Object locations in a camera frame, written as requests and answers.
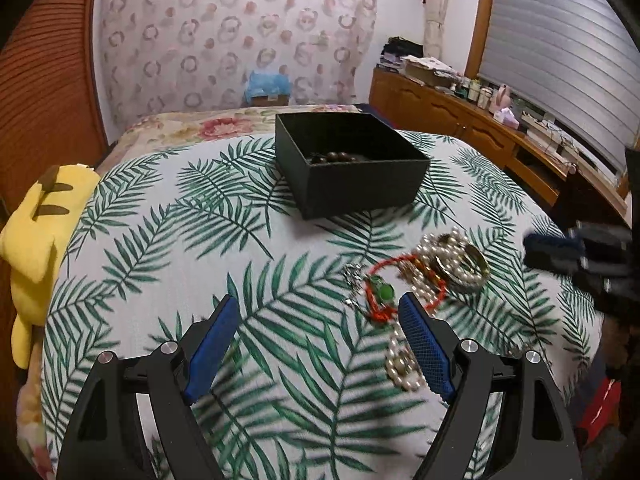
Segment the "patterned lace curtain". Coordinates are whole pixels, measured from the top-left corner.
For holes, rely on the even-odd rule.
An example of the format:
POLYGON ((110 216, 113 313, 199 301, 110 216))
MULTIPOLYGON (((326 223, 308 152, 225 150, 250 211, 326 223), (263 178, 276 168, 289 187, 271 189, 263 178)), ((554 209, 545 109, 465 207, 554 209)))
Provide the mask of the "patterned lace curtain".
POLYGON ((101 0, 112 118, 237 108, 257 74, 293 104, 352 102, 375 21, 376 0, 101 0))

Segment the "yellow plush toy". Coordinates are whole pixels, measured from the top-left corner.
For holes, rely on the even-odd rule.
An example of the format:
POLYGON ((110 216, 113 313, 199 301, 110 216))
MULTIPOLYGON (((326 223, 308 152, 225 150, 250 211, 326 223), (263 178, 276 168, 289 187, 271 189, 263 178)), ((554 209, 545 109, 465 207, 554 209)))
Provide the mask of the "yellow plush toy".
POLYGON ((29 367, 32 332, 42 327, 70 238, 100 176, 85 165, 50 167, 26 192, 1 231, 1 258, 10 266, 16 317, 15 365, 29 367))

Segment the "black square jewelry box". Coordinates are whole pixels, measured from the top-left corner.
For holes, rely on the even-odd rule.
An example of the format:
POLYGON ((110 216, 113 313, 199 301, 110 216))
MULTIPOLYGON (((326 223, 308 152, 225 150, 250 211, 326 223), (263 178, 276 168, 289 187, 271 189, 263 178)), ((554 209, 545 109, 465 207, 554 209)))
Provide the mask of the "black square jewelry box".
POLYGON ((306 220, 406 206, 430 159, 367 113, 276 116, 276 159, 306 220))

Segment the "silver cuff bangle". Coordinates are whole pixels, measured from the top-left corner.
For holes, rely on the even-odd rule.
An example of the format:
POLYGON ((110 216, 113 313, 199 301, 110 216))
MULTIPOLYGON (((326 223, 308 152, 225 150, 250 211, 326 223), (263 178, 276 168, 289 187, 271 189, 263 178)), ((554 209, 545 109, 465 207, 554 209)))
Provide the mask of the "silver cuff bangle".
POLYGON ((436 272, 454 292, 475 294, 488 282, 489 264, 480 250, 470 243, 439 246, 433 257, 436 272))

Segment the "pile of papers and clothes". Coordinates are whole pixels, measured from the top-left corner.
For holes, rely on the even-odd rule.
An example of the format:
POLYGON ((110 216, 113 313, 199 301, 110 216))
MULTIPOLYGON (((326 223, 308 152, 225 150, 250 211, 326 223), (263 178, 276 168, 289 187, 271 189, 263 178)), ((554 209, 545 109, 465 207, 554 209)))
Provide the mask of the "pile of papers and clothes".
POLYGON ((390 37, 381 51, 376 67, 389 73, 399 74, 417 84, 429 87, 449 88, 458 84, 462 77, 438 58, 419 58, 423 47, 402 37, 390 37))

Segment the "grey window blind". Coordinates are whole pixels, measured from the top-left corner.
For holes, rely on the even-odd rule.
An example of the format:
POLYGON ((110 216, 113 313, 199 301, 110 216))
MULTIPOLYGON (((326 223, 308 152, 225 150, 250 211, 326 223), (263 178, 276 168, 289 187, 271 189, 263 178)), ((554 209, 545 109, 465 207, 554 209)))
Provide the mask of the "grey window blind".
POLYGON ((624 169, 639 131, 639 50, 606 0, 492 0, 480 76, 624 169))

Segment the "floral bedspread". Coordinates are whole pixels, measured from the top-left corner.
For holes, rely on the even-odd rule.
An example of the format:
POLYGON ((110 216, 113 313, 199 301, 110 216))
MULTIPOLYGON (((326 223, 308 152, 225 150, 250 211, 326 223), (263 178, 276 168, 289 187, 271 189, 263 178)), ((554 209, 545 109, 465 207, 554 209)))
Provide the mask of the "floral bedspread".
POLYGON ((360 113, 356 105, 317 104, 295 106, 242 107, 195 113, 163 113, 148 116, 132 125, 115 143, 111 153, 96 168, 100 176, 126 160, 168 148, 274 133, 277 114, 360 113))

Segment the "pink bunny figurine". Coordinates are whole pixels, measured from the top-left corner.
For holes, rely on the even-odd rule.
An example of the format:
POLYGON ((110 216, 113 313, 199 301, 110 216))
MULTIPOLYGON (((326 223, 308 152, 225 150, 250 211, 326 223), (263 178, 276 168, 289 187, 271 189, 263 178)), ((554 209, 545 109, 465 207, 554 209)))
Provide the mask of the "pink bunny figurine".
POLYGON ((511 88, 507 84, 502 84, 494 91, 491 97, 488 110, 491 114, 496 114, 499 110, 511 106, 511 88))

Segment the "blue plastic bag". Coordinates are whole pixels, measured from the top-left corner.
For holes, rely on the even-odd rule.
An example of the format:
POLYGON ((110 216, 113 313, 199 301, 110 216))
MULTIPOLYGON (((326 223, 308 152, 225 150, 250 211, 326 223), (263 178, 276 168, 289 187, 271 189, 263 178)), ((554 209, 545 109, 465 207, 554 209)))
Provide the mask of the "blue plastic bag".
POLYGON ((288 75, 251 72, 245 85, 244 100, 251 106, 286 105, 290 96, 288 75))

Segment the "silver chain pendant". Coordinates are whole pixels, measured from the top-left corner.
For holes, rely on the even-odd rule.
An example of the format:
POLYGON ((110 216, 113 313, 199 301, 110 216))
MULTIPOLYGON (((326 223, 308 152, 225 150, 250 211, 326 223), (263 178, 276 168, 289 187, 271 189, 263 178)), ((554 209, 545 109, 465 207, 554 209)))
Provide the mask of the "silver chain pendant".
POLYGON ((346 263, 343 268, 343 278, 349 289, 344 303, 355 311, 362 312, 362 298, 364 296, 364 274, 362 265, 356 262, 346 263))

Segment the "brown wooden wardrobe door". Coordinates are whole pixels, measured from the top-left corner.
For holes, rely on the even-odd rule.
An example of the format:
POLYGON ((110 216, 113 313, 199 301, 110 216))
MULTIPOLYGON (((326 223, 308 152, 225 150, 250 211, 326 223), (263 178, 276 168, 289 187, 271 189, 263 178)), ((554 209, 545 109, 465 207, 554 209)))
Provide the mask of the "brown wooden wardrobe door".
POLYGON ((98 164, 93 0, 32 0, 1 49, 1 206, 14 211, 51 166, 98 164))

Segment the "green leaf print tablecloth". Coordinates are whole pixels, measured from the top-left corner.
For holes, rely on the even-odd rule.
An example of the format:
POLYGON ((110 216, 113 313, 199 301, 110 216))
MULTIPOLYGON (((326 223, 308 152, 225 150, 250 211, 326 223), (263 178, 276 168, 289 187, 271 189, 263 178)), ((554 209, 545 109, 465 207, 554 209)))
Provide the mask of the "green leaf print tablecloth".
POLYGON ((98 355, 140 356, 209 316, 226 295, 241 322, 211 394, 195 405, 233 479, 408 479, 445 413, 431 391, 387 377, 390 331, 346 304, 348 264, 369 269, 451 229, 490 278, 438 309, 487 350, 534 349, 571 394, 602 318, 570 282, 527 269, 522 239, 554 224, 465 143, 412 132, 431 161, 414 203, 306 221, 270 134, 170 148, 123 162, 96 187, 58 274, 44 331, 47 448, 98 355))

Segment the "wooden sideboard cabinet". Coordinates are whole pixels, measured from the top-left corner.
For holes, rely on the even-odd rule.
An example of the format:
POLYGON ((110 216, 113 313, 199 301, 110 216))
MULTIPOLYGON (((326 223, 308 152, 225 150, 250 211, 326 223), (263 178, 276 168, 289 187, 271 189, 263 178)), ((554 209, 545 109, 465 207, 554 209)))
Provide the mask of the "wooden sideboard cabinet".
POLYGON ((402 130, 453 136, 504 171, 565 229, 577 220, 623 226, 631 209, 586 168, 563 164, 524 133, 498 124, 478 107, 375 68, 369 104, 402 130))

